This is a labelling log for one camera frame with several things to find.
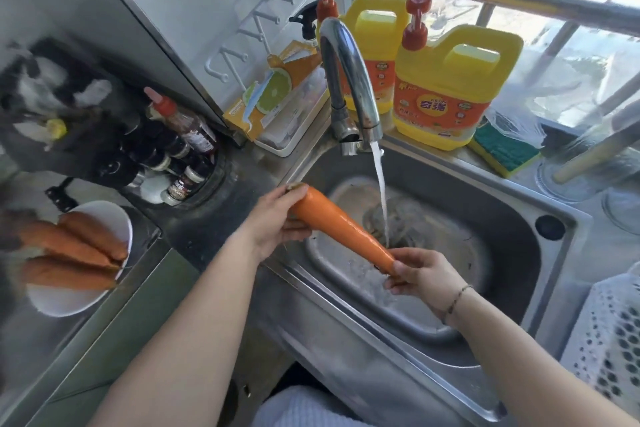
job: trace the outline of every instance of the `kitchen sink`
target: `kitchen sink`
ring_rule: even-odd
[[[390,247],[443,252],[486,299],[535,336],[589,217],[395,131],[381,146]],[[314,186],[385,242],[371,154],[341,156],[327,132],[285,181]],[[319,232],[277,255],[285,264],[286,274],[276,270],[281,277],[296,277],[285,279],[304,284],[343,323],[391,348],[404,370],[436,385],[431,390],[445,402],[488,422],[506,415],[461,335],[417,298],[384,290],[385,277],[364,259]]]

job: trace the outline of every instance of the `water stream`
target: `water stream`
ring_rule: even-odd
[[[382,204],[382,216],[385,220],[385,247],[389,248],[389,216],[387,212],[387,193],[385,191],[385,175],[382,173],[382,153],[377,142],[371,143],[373,153],[373,163],[376,166],[378,184],[380,184],[380,202]]]

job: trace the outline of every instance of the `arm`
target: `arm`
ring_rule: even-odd
[[[417,248],[391,252],[398,259],[394,269],[400,278],[387,280],[385,287],[420,297],[460,331],[519,425],[638,427],[635,419],[565,370],[473,289],[466,289],[447,314],[466,283],[442,253]]]
[[[310,231],[288,220],[307,188],[263,196],[178,309],[103,400],[91,427],[210,427],[227,393],[255,271],[286,240]]]

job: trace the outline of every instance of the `faucet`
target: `faucet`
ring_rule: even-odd
[[[331,97],[331,127],[342,155],[355,155],[382,139],[382,124],[367,68],[352,34],[340,20],[326,18],[320,26],[320,51]],[[347,111],[340,87],[338,61],[347,77],[360,130]]]

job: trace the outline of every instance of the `green sponge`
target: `green sponge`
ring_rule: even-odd
[[[482,157],[502,177],[509,177],[540,155],[535,147],[509,139],[483,119],[469,148]]]

